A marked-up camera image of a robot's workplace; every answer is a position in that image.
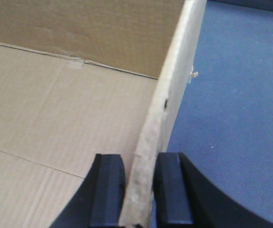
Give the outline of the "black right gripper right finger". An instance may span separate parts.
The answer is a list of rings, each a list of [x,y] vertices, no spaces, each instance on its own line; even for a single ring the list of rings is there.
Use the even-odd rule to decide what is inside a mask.
[[[159,228],[273,228],[211,183],[182,153],[159,153],[153,179]]]

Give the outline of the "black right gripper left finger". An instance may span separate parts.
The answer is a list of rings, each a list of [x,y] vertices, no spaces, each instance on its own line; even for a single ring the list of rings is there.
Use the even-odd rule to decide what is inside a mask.
[[[125,196],[119,154],[96,154],[80,187],[51,224],[53,228],[117,228]]]

